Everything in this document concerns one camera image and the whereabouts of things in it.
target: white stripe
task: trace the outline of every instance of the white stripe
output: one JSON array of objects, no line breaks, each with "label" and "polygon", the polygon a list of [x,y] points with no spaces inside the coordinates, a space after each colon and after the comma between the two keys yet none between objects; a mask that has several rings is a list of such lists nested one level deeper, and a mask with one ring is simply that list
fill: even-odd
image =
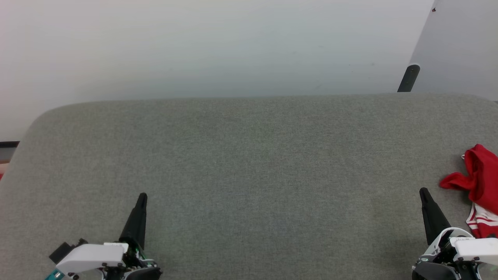
[{"label": "white stripe", "polygon": [[498,226],[498,221],[496,221],[496,222],[488,222],[486,220],[477,219],[477,223],[478,224],[485,224],[485,225],[488,225],[490,227],[496,227],[496,226]]},{"label": "white stripe", "polygon": [[470,222],[470,221],[473,221],[471,220],[472,219],[472,216],[474,215],[474,212],[476,211],[476,204],[475,203],[472,203],[472,208],[470,209],[470,215],[469,217],[467,218],[467,220],[465,222],[467,222],[467,224]]}]

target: gray table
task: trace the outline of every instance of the gray table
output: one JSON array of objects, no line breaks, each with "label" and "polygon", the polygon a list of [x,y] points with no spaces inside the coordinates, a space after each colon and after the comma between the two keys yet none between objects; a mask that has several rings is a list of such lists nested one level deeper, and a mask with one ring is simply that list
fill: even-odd
[{"label": "gray table", "polygon": [[409,279],[418,189],[467,228],[463,171],[498,105],[383,94],[78,104],[37,119],[0,182],[0,275],[40,280],[63,241],[115,241],[140,192],[162,279]]}]

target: white panel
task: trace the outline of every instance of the white panel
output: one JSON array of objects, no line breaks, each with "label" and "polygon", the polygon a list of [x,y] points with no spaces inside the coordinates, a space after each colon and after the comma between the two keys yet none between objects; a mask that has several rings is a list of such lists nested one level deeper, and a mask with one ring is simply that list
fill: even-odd
[{"label": "white panel", "polygon": [[101,268],[102,263],[116,267],[118,263],[123,263],[124,253],[122,246],[84,244],[74,248],[56,267],[64,274]]},{"label": "white panel", "polygon": [[105,246],[121,246],[124,248],[124,251],[127,252],[128,251],[128,243],[118,243],[118,242],[104,242],[104,245]]},{"label": "white panel", "polygon": [[498,1],[436,0],[411,61],[413,92],[498,100]]},{"label": "white panel", "polygon": [[472,261],[479,257],[479,261],[498,266],[498,239],[482,238],[475,240],[458,240],[455,242],[457,254],[454,261],[463,258],[464,261]]},{"label": "white panel", "polygon": [[451,246],[455,246],[455,242],[459,240],[473,240],[475,237],[450,237],[450,244]]},{"label": "white panel", "polygon": [[0,141],[96,100],[395,92],[432,0],[11,0]]}]

